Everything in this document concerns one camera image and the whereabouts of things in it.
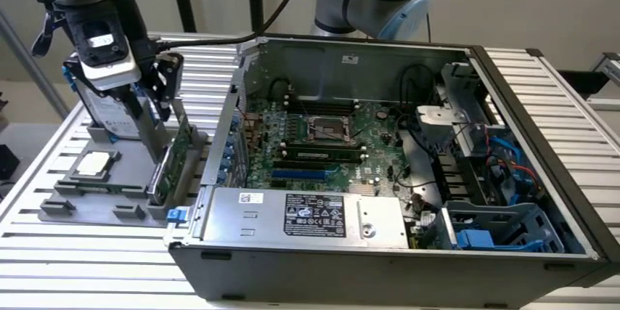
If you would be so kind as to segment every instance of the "sticker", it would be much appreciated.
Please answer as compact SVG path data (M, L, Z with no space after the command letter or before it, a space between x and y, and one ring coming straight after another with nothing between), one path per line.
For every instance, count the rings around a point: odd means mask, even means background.
M99 97L90 89L87 91L88 110L94 111L95 118L104 124L106 129L119 138L131 138L138 136L138 126L126 113L126 107L116 102L112 97Z
M263 193L242 192L239 194L239 203L263 203Z
M288 236L347 237L343 196L287 194L284 213Z
M354 54L344 54L342 56L342 62L347 65L356 65L359 61L360 61L360 57L358 57Z
M320 154L314 152L298 152L300 158L330 158L330 154Z

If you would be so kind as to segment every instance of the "cpu socket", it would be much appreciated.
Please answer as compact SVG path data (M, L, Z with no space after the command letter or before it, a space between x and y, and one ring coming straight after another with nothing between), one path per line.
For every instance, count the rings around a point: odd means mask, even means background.
M308 140L350 142L350 118L326 118L312 116L308 118Z

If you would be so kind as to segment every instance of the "red cable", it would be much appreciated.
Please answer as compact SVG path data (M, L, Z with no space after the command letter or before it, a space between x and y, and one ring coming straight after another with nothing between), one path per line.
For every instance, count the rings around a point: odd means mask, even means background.
M498 159L498 164L506 166L504 161L503 161L502 159ZM540 187L539 187L539 182L538 182L538 180L536 180L536 174L534 173L534 171L532 171L530 168L527 168L526 166L522 166L522 165L515 165L515 164L512 164L512 167L514 167L516 170L522 170L522 171L524 171L524 172L528 174L528 176L532 178L534 186L539 189L539 188L540 188Z

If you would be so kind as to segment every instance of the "blue cable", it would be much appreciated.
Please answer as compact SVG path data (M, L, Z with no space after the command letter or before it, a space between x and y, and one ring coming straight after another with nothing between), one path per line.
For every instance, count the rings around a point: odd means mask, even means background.
M492 136L490 140L498 143L499 145L502 145L503 147L507 147L510 150L512 150L512 152L515 153L516 163L520 164L522 163L522 151L519 150L519 148L514 147L512 144L510 144L506 140L503 140L502 138L496 136Z
M511 197L511 201L508 202L508 206L516 205L516 201L519 199L519 194L514 194Z

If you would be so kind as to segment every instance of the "motherboard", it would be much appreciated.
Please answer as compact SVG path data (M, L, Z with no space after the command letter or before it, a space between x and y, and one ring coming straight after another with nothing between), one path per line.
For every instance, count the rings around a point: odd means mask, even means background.
M406 188L394 182L408 165L398 127L403 114L379 102L296 104L250 101L247 187L406 200Z

